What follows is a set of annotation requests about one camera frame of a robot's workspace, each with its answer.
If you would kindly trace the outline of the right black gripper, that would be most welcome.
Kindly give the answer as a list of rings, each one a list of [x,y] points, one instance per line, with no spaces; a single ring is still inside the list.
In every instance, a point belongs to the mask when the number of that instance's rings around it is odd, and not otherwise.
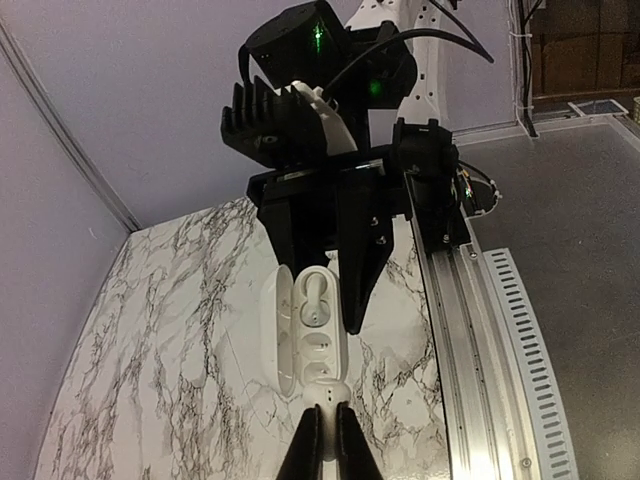
[[[294,277],[303,260],[338,248],[343,324],[360,333],[372,291],[394,248],[392,217],[411,201],[392,146],[330,157],[249,179],[247,197],[280,265]]]

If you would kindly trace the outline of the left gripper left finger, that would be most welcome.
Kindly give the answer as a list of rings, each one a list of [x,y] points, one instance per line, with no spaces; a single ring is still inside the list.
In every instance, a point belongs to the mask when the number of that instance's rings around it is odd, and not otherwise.
[[[276,480],[318,480],[321,477],[322,421],[319,405],[304,410]]]

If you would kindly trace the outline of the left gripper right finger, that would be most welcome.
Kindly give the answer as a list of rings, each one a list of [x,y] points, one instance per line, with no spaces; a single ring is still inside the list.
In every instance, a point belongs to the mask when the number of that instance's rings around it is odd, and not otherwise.
[[[341,480],[382,480],[355,411],[341,402],[336,411],[336,450]]]

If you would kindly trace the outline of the white earbud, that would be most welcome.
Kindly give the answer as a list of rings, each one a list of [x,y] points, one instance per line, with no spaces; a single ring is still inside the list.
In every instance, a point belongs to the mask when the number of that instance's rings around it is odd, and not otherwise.
[[[341,403],[351,399],[351,389],[342,381],[320,379],[303,388],[303,402],[306,407],[319,406],[323,437],[323,460],[336,459],[337,409]]]
[[[301,306],[301,321],[310,328],[326,325],[330,319],[328,303],[322,299],[327,290],[326,278],[320,273],[312,273],[305,284],[306,300]]]

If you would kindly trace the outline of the white earbud charging case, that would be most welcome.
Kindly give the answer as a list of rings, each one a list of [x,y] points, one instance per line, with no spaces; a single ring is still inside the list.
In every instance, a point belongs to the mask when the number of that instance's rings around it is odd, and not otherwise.
[[[327,290],[322,299],[330,319],[322,327],[307,327],[300,318],[306,300],[306,280],[322,274]],[[322,266],[310,266],[297,277],[280,265],[265,281],[260,294],[261,365],[267,383],[290,397],[297,387],[320,379],[343,381],[348,370],[348,341],[343,325],[338,276]]]

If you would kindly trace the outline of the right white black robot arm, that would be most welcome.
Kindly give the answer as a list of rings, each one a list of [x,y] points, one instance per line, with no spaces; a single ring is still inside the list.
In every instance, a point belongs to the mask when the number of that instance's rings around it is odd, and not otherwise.
[[[265,169],[247,194],[278,262],[300,276],[336,251],[343,324],[354,335],[393,251],[395,216],[417,221],[428,253],[470,239],[449,130],[436,118],[399,119],[390,144],[370,141],[370,112],[398,110],[416,86],[412,40],[488,57],[466,27],[418,27],[421,12],[414,1],[369,1],[342,23],[326,1],[289,7],[240,47],[241,79],[222,111],[224,143]]]

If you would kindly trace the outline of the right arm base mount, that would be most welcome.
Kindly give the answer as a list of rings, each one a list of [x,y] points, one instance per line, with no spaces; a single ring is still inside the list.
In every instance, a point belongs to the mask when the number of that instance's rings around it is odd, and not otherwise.
[[[436,119],[393,128],[392,159],[402,169],[427,254],[471,242],[466,220],[490,213],[501,194],[496,182],[460,159],[451,131]]]

